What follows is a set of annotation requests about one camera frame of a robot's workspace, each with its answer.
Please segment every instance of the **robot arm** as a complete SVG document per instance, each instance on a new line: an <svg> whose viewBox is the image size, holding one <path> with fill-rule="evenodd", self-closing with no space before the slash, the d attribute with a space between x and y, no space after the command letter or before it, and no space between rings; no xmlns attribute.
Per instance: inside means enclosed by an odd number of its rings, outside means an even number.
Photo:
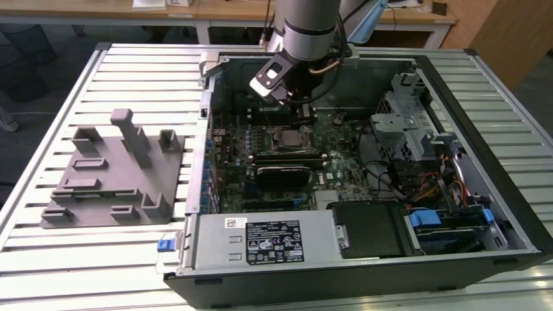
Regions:
<svg viewBox="0 0 553 311"><path fill-rule="evenodd" d="M328 89L339 79L341 63L348 52L347 34L339 13L340 0L278 1L276 33L283 34L284 48L267 62L250 85L267 100L274 98L280 104L303 104L321 98L327 93L328 90L312 96L313 89L323 82L324 74L336 68L336 76ZM367 39L388 0L344 0L343 3L343 6L361 7L369 2L372 5L368 15L351 33L352 36L364 32ZM383 4L381 10L375 9L379 4ZM335 38L339 39L335 44L337 48L333 48Z"/></svg>

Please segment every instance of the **floor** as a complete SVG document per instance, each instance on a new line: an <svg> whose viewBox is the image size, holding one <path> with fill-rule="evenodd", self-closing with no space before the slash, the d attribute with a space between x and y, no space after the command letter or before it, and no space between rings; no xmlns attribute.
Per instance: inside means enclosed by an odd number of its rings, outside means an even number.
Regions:
<svg viewBox="0 0 553 311"><path fill-rule="evenodd" d="M39 73L51 91L43 98L26 103L14 103L0 93L2 106L8 112L15 113L14 117L20 124L16 133L6 133L0 130L0 183L18 182L98 42L144 43L150 39L150 34L142 27L87 26L86 36L82 38L75 35L71 26L46 25L43 28L58 54L55 61L39 67ZM166 43L198 43L194 29L188 31L184 36L183 29L174 27L166 36ZM212 42L215 44L236 44L236 41L255 43L256 37L256 34L248 34L243 29L219 29L214 34ZM515 95L551 135L553 134L551 121L553 109L549 107L553 103L552 86L553 57L545 56ZM0 186L0 206L7 200L10 191L11 187Z"/></svg>

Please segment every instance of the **cable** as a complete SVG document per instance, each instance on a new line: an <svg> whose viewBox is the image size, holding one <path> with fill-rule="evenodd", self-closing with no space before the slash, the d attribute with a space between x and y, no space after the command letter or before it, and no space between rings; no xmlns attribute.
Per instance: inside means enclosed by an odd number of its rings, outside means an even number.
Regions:
<svg viewBox="0 0 553 311"><path fill-rule="evenodd" d="M267 33L267 23L270 22L271 0L267 0L266 24L263 26L263 33Z"/></svg>
<svg viewBox="0 0 553 311"><path fill-rule="evenodd" d="M407 196L392 186L392 184L385 181L377 174L375 174L375 172L372 170L369 170L368 168L365 168L367 172L369 173L369 175L372 177L375 177L379 182L384 183L384 185L388 187L388 189L393 192L393 194L396 195L396 198L404 202L409 202L411 200L407 198Z"/></svg>
<svg viewBox="0 0 553 311"><path fill-rule="evenodd" d="M380 173L379 177L380 177L380 178L383 178L383 175L384 175L384 174L387 174L387 175L388 175L388 172L383 172L383 173ZM381 191L393 192L392 190L383 190L383 183L380 182L380 179L379 179L377 193L376 193L376 195L375 195L379 199L383 199L381 197L379 197L379 194L380 194L380 192L381 192Z"/></svg>
<svg viewBox="0 0 553 311"><path fill-rule="evenodd" d="M16 183L12 183L10 181L0 181L0 187L15 187Z"/></svg>
<svg viewBox="0 0 553 311"><path fill-rule="evenodd" d="M274 28L274 23L275 23L275 12L274 12L274 17L271 18L271 23L270 23L268 29Z"/></svg>
<svg viewBox="0 0 553 311"><path fill-rule="evenodd" d="M347 38L345 38L344 22L343 22L343 19L340 17L340 14L339 14L339 32L340 32L340 38L341 38L341 41L340 41L341 55L340 55L340 59L339 59L340 64L339 64L337 69L336 69L335 78L332 79L332 82L328 85L327 89L323 92L320 92L315 97L311 97L311 98L307 98L307 99L301 99L301 100L291 100L291 104L303 105L303 104L308 104L309 102L315 102L324 95L327 95L327 93L335 87L336 83L339 83L340 72L341 72L341 69L343 69L343 66L341 65L344 63L345 50L348 48L348 42L347 42Z"/></svg>
<svg viewBox="0 0 553 311"><path fill-rule="evenodd" d="M309 73L316 76L324 75L327 72L332 71L339 65L340 60L336 60L331 65L328 65L323 69L309 69Z"/></svg>
<svg viewBox="0 0 553 311"><path fill-rule="evenodd" d="M427 190L425 193L420 194L415 199L413 202L419 202L420 200L433 196L437 192L440 192L440 187L439 185L435 185L429 190ZM409 204L407 206L407 209L412 209L415 207L413 204Z"/></svg>
<svg viewBox="0 0 553 311"><path fill-rule="evenodd" d="M364 0L360 5L349 12L349 14L344 17L344 23L351 19L351 17L360 11L360 9L369 3L371 0Z"/></svg>
<svg viewBox="0 0 553 311"><path fill-rule="evenodd" d="M260 103L260 102L258 102L258 104L260 105L260 110L262 110L262 112L263 112L263 114L264 114L264 116L266 116L267 125L268 125L268 127L270 127L270 131L271 131L271 139L274 139L274 134L275 134L275 132L274 132L274 127L271 126L270 116L267 115L267 111L266 111L266 109L263 108L262 103Z"/></svg>
<svg viewBox="0 0 553 311"><path fill-rule="evenodd" d="M468 197L468 194L467 194L467 186L465 186L465 183L463 182L463 181L460 181L460 180L457 180L457 179L455 179L453 180L453 182L460 186L460 191L461 191L461 199L463 199L463 201L464 201L464 206L468 206L468 203L467 203L467 197Z"/></svg>
<svg viewBox="0 0 553 311"><path fill-rule="evenodd" d="M34 111L34 112L16 112L10 113L11 115L58 115L58 112L42 112L42 111Z"/></svg>
<svg viewBox="0 0 553 311"><path fill-rule="evenodd" d="M427 181L427 178L431 177L431 176L433 176L433 175L440 175L440 173L433 172L433 173L428 173L428 174L424 175L424 177L421 179L421 188L420 188L419 191L423 191L423 189L424 189L424 182Z"/></svg>
<svg viewBox="0 0 553 311"><path fill-rule="evenodd" d="M392 10L392 16L395 17L395 30L397 29L397 20L396 20L396 8L392 8L389 5L387 7Z"/></svg>

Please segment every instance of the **slotted aluminum table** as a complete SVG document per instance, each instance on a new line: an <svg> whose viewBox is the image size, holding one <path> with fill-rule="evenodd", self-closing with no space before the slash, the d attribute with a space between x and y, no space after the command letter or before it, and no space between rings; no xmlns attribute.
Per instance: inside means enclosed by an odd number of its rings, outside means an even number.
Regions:
<svg viewBox="0 0 553 311"><path fill-rule="evenodd" d="M192 308L163 282L156 242L183 229L204 51L256 47L106 45L96 50L0 212L0 310L179 310ZM477 56L464 51L371 49L363 54L425 54L449 85L549 232L553 232L553 140ZM110 125L131 108L147 135L172 128L186 136L174 220L167 225L44 230L40 214L75 149L79 125ZM436 113L449 128L445 116ZM163 268L178 265L168 257ZM552 310L553 265L503 273L467 289L364 297L246 310Z"/></svg>

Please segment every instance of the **blue latch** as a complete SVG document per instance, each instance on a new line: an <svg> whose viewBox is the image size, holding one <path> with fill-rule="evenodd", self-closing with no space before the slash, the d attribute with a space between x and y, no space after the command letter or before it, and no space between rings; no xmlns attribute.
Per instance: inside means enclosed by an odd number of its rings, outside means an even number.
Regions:
<svg viewBox="0 0 553 311"><path fill-rule="evenodd" d="M493 217L493 214L492 214L491 209L484 209L484 210L483 210L483 214L484 214L485 221L487 221L489 224L491 224L491 223L493 223L493 221L496 220L496 218Z"/></svg>
<svg viewBox="0 0 553 311"><path fill-rule="evenodd" d="M415 211L409 215L409 220L413 227L419 227L421 225L441 225L439 213L432 210Z"/></svg>
<svg viewBox="0 0 553 311"><path fill-rule="evenodd" d="M158 252L168 253L170 251L175 251L175 244L175 238L158 241Z"/></svg>

